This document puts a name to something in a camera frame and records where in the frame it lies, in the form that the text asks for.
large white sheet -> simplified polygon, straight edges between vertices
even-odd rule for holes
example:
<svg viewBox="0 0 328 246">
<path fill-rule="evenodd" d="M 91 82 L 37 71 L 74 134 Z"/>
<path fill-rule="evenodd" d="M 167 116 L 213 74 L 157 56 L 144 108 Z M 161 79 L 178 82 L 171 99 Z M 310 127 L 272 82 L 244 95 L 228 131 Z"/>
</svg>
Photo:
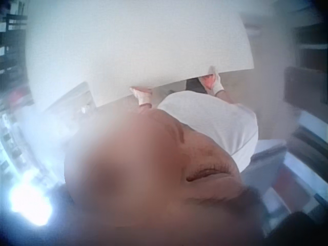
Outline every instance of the large white sheet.
<svg viewBox="0 0 328 246">
<path fill-rule="evenodd" d="M 32 0 L 27 69 L 40 110 L 86 81 L 97 106 L 220 72 L 251 69 L 239 15 L 224 0 Z"/>
</svg>

white shirt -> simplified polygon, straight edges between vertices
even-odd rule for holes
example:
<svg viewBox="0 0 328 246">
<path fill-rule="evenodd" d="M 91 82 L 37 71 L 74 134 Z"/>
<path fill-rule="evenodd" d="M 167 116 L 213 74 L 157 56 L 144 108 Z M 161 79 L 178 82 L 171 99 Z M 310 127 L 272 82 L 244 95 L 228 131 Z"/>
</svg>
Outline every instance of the white shirt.
<svg viewBox="0 0 328 246">
<path fill-rule="evenodd" d="M 240 172 L 249 165 L 258 140 L 256 115 L 250 109 L 192 91 L 173 93 L 158 108 L 212 138 L 232 156 Z"/>
</svg>

